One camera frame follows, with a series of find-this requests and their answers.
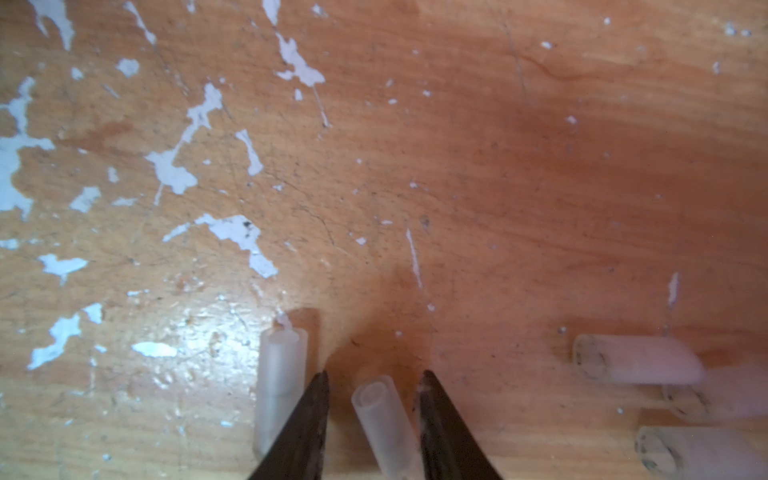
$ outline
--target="wooden surface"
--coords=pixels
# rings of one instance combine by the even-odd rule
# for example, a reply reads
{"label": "wooden surface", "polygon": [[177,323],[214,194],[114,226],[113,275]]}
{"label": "wooden surface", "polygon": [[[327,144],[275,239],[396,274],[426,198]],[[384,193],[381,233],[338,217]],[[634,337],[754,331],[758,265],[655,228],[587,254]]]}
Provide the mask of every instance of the wooden surface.
{"label": "wooden surface", "polygon": [[[276,29],[325,76],[316,98],[274,74],[260,3],[134,0],[153,47],[121,2],[70,0],[70,51],[27,2],[0,5],[0,102],[34,78],[28,133],[55,145],[19,151],[29,220],[0,212],[0,239],[40,240],[0,250],[0,478],[245,478],[258,333],[280,309],[331,378],[327,478],[378,475],[354,386],[388,373],[410,406],[424,368],[506,478],[650,478],[637,427],[679,424],[660,390],[590,384],[569,349],[669,327],[708,362],[765,353],[768,5],[328,1],[323,18],[283,0]],[[155,206],[144,156],[179,141],[208,82],[223,108],[175,161],[198,185]],[[0,111],[0,137],[15,133]],[[83,214],[68,205],[86,186],[101,197]],[[205,213],[253,222],[280,272],[204,225],[162,241]],[[89,264],[60,286],[47,253]],[[93,302],[104,322],[80,311],[81,336],[28,371]],[[131,350],[144,341],[179,355]],[[764,420],[735,425],[768,449]]]}

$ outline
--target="plastic tube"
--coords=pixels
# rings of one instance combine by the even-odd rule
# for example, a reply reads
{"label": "plastic tube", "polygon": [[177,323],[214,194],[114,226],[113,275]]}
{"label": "plastic tube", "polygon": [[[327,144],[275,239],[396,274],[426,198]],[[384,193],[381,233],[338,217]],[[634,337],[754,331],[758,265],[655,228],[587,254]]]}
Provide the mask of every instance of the plastic tube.
{"label": "plastic tube", "polygon": [[736,430],[642,427],[635,452],[667,480],[765,480],[768,462]]}
{"label": "plastic tube", "polygon": [[261,333],[253,451],[265,455],[304,393],[306,330],[274,327]]}
{"label": "plastic tube", "polygon": [[357,387],[352,405],[384,477],[424,478],[416,437],[392,377],[379,376]]}
{"label": "plastic tube", "polygon": [[768,414],[768,371],[747,364],[708,370],[696,385],[664,386],[664,400],[692,423],[721,422]]}
{"label": "plastic tube", "polygon": [[704,375],[696,354],[668,336],[579,335],[573,362],[584,376],[602,382],[676,385]]}

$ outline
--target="wooden table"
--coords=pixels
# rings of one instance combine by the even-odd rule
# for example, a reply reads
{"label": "wooden table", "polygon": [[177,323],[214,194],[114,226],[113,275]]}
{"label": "wooden table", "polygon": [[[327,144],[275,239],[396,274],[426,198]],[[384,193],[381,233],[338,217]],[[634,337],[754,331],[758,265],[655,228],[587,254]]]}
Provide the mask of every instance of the wooden table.
{"label": "wooden table", "polygon": [[[679,421],[657,387],[580,378],[574,336],[765,353],[765,2],[285,0],[276,26],[258,1],[133,5],[147,33],[121,1],[66,2],[69,50],[55,9],[38,6],[64,39],[0,5],[0,102],[51,143],[20,147],[12,177],[0,152],[20,195],[3,201],[34,201],[27,221],[0,212],[18,241],[0,249],[0,478],[245,478],[279,310],[331,378],[327,478],[379,475],[354,387],[388,373],[410,406],[426,368],[506,478],[650,478],[634,432]],[[7,111],[0,137],[22,138]],[[147,157],[183,170],[161,188]],[[87,213],[70,208],[84,187]],[[214,234],[236,215],[279,273]],[[49,253],[88,265],[61,285]],[[28,369],[76,313],[81,335]],[[768,450],[768,422],[734,425]]]}

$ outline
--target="scratch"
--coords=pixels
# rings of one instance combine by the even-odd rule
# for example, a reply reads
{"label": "scratch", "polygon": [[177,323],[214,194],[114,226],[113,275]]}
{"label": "scratch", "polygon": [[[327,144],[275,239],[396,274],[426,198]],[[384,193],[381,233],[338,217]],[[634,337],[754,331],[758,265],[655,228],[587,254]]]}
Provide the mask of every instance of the scratch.
{"label": "scratch", "polygon": [[507,34],[507,41],[509,41],[509,49],[512,50],[512,57],[515,58],[515,67],[518,71],[518,80],[520,81],[520,89],[523,90],[523,99],[525,103],[528,103],[528,90],[525,88],[525,76],[523,75],[523,67],[520,64],[520,56],[518,55],[518,49],[515,48],[515,43],[512,41],[512,35],[509,33],[509,27],[507,22],[502,23],[504,26],[504,32]]}

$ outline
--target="cut tubing piece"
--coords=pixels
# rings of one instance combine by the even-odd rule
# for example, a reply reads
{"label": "cut tubing piece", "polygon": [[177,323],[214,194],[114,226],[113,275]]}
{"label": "cut tubing piece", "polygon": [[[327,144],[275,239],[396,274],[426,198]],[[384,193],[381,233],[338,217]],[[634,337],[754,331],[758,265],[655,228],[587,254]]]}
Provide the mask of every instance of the cut tubing piece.
{"label": "cut tubing piece", "polygon": [[635,452],[666,480],[765,480],[768,462],[736,430],[641,427]]}
{"label": "cut tubing piece", "polygon": [[704,375],[696,354],[668,336],[579,335],[573,363],[600,382],[679,385],[697,383]]}

